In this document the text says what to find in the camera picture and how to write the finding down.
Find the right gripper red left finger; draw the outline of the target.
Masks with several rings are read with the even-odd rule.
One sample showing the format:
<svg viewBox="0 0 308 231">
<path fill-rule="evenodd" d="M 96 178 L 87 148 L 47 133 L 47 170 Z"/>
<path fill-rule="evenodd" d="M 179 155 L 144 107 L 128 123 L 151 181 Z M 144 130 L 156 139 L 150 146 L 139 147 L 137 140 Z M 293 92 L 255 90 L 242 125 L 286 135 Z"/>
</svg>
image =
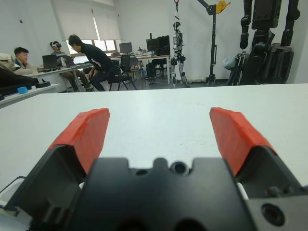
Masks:
<svg viewBox="0 0 308 231">
<path fill-rule="evenodd" d="M 103 149 L 109 118 L 107 108 L 79 113 L 9 198 L 5 214 L 28 228 L 64 227 Z"/>
</svg>

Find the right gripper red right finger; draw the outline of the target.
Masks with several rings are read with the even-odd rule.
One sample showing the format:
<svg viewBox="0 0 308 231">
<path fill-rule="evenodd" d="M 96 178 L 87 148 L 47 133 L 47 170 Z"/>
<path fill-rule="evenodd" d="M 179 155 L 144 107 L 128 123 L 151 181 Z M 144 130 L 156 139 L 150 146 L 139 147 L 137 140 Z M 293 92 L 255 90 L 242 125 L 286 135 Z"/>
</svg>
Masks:
<svg viewBox="0 0 308 231">
<path fill-rule="evenodd" d="M 213 107 L 209 114 L 218 150 L 249 198 L 303 194 L 276 150 L 242 113 Z"/>
</svg>

